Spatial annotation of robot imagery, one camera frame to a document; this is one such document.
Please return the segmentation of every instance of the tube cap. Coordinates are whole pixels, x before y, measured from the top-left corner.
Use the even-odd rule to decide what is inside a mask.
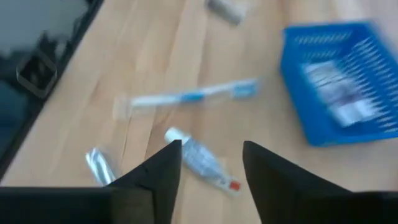
[[[175,127],[169,128],[169,130],[167,130],[166,134],[164,135],[164,139],[167,143],[171,143],[174,140],[181,140],[183,145],[187,143],[190,138],[191,136],[189,134],[185,134]]]

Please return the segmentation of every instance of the item in basket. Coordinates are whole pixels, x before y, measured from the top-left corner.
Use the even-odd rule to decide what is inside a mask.
[[[334,61],[305,64],[303,69],[322,102],[343,127],[375,117],[377,109],[360,94],[355,81],[340,72]]]

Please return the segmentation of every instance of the small toothpaste tube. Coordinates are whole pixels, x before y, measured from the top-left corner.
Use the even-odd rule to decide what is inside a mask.
[[[182,141],[182,159],[192,172],[231,195],[239,193],[241,183],[229,176],[223,170],[216,156],[189,134],[172,127],[167,130],[165,140],[167,143],[174,140]]]

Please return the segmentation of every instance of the black object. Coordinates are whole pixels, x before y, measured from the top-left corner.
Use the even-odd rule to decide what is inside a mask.
[[[263,223],[398,223],[397,192],[350,192],[250,141],[243,162]]]
[[[11,12],[7,12],[12,15],[10,21],[2,23],[3,25],[7,24],[7,27],[0,27],[3,35],[8,34],[7,30],[4,29],[11,27],[21,33],[26,33],[26,30],[29,34],[31,31],[42,31],[40,37],[36,34],[19,35],[17,37],[18,39],[26,39],[26,43],[32,42],[32,45],[10,45],[8,47],[12,51],[9,54],[3,54],[0,51],[0,178],[4,175],[30,127],[61,78],[65,67],[101,7],[103,0],[81,0],[82,4],[76,10],[73,7],[68,7],[68,9],[65,9],[69,10],[66,14],[71,14],[70,10],[80,12],[82,10],[80,6],[84,7],[85,10],[78,17],[65,16],[65,21],[62,20],[64,17],[61,16],[57,18],[40,17],[42,21],[55,20],[61,22],[62,26],[54,26],[54,23],[52,27],[47,27],[48,24],[46,23],[34,24],[34,26],[29,23],[26,26],[14,26],[14,22],[19,24],[18,21],[21,19],[14,15],[23,11],[24,19],[33,16],[29,14],[31,10],[26,5],[27,2],[29,1],[0,1],[0,9],[12,9]],[[51,6],[58,4],[51,0],[49,2],[52,2]],[[67,1],[58,0],[57,2],[64,4]],[[36,13],[37,10],[47,12],[52,10],[51,6],[35,6],[34,10]],[[66,30],[66,27],[63,30],[65,22],[71,24],[73,30]],[[68,34],[54,36],[54,33],[51,33],[50,36],[47,31],[54,29],[54,27],[58,31]]]
[[[102,188],[0,188],[1,223],[170,223],[181,141]]]

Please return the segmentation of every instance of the wooden desk surface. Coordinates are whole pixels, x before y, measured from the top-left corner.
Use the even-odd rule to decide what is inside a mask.
[[[350,190],[398,189],[398,140],[319,149],[308,146],[279,74],[281,30],[295,22],[376,18],[393,42],[398,1],[247,0],[238,27],[203,0],[105,0],[1,184],[95,186],[85,153],[104,145],[123,174],[163,148],[179,127],[212,149],[243,194],[228,198],[182,172],[175,223],[259,223],[245,182],[244,140],[255,141]],[[113,99],[263,77],[255,99],[158,108],[128,122],[112,119]]]

